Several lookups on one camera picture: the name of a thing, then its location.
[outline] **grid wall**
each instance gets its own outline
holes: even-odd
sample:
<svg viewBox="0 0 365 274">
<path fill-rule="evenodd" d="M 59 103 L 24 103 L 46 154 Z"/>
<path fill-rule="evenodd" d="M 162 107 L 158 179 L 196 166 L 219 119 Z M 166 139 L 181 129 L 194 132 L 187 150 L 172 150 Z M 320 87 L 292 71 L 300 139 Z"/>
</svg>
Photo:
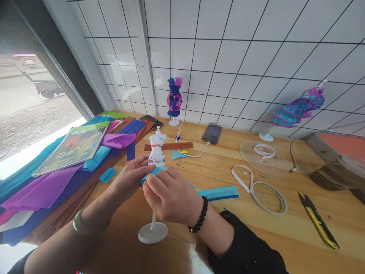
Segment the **grid wall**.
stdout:
<svg viewBox="0 0 365 274">
<path fill-rule="evenodd" d="M 113 99 L 123 110 L 141 112 L 141 105 L 148 113 L 149 70 L 138 61 L 142 40 L 133 32 L 131 2 L 70 4 Z M 178 119 L 186 121 L 267 132 L 273 111 L 323 79 L 323 107 L 273 135 L 365 120 L 365 1 L 145 0 L 142 8 L 159 116 L 167 117 L 167 79 L 176 74 L 183 77 Z M 332 131 L 365 137 L 365 122 Z"/>
</svg>

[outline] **person's left hand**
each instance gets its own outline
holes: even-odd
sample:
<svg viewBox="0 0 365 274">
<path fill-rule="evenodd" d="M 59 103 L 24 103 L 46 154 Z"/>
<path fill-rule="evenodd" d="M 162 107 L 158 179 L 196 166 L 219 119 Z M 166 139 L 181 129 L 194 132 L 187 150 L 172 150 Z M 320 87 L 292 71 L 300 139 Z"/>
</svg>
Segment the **person's left hand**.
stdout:
<svg viewBox="0 0 365 274">
<path fill-rule="evenodd" d="M 122 202 L 128 200 L 137 191 L 143 177 L 155 169 L 155 165 L 147 165 L 148 154 L 138 156 L 123 168 L 111 186 L 117 191 Z"/>
</svg>

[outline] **magazine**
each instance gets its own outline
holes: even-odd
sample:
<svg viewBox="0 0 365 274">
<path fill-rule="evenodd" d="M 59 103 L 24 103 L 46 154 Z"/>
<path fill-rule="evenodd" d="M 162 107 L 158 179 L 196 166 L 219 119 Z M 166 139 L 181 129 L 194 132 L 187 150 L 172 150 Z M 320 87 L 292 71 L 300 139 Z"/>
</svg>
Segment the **magazine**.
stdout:
<svg viewBox="0 0 365 274">
<path fill-rule="evenodd" d="M 105 121 L 71 128 L 58 147 L 32 174 L 32 177 L 73 166 L 93 158 L 109 123 L 110 121 Z"/>
</svg>

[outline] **black sleeve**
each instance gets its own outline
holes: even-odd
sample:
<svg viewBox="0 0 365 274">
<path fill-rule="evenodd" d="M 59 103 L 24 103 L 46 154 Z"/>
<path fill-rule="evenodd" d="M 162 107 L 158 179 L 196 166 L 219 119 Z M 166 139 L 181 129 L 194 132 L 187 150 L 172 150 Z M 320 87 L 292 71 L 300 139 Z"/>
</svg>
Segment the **black sleeve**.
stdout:
<svg viewBox="0 0 365 274">
<path fill-rule="evenodd" d="M 257 237 L 236 215 L 229 211 L 220 214 L 235 229 L 228 252 L 218 259 L 208 247 L 208 261 L 215 274 L 229 273 L 287 273 L 279 252 Z"/>
<path fill-rule="evenodd" d="M 8 274 L 24 274 L 24 265 L 26 260 L 28 259 L 29 255 L 34 251 L 34 249 L 17 261 L 13 267 L 9 270 Z"/>
</svg>

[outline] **street outside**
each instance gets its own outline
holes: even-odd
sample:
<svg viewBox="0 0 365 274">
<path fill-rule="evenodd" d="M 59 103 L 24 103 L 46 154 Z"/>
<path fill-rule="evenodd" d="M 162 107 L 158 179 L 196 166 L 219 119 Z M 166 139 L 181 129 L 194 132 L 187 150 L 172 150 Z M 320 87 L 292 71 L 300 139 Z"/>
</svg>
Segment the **street outside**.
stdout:
<svg viewBox="0 0 365 274">
<path fill-rule="evenodd" d="M 53 79 L 43 66 L 26 72 L 33 80 Z M 0 162 L 82 117 L 66 95 L 38 95 L 11 64 L 0 63 L 0 98 Z"/>
</svg>

